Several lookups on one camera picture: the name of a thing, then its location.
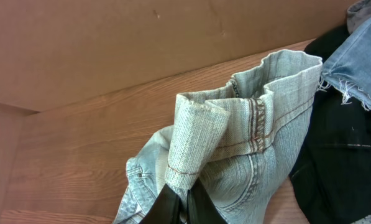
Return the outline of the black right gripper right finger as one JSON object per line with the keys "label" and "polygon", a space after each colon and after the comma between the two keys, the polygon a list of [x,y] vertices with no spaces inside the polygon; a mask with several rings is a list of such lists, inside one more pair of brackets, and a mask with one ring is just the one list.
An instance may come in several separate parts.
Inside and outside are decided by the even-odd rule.
{"label": "black right gripper right finger", "polygon": [[188,191],[187,216],[189,224],[227,224],[216,210],[200,179]]}

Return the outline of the light blue denim shorts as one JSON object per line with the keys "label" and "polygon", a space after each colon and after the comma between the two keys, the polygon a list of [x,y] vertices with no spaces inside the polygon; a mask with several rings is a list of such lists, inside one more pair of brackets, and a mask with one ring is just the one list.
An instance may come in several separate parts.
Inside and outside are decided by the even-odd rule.
{"label": "light blue denim shorts", "polygon": [[176,96],[175,117],[126,164],[116,223],[139,223],[165,185],[200,180],[228,223],[262,223],[308,132],[323,61],[280,50],[225,86]]}

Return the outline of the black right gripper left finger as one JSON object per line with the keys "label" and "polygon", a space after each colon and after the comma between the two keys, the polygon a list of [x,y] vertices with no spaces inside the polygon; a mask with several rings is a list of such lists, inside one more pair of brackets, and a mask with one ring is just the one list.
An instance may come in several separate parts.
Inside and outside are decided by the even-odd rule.
{"label": "black right gripper left finger", "polygon": [[180,197],[165,184],[152,208],[139,224],[181,224],[180,212]]}

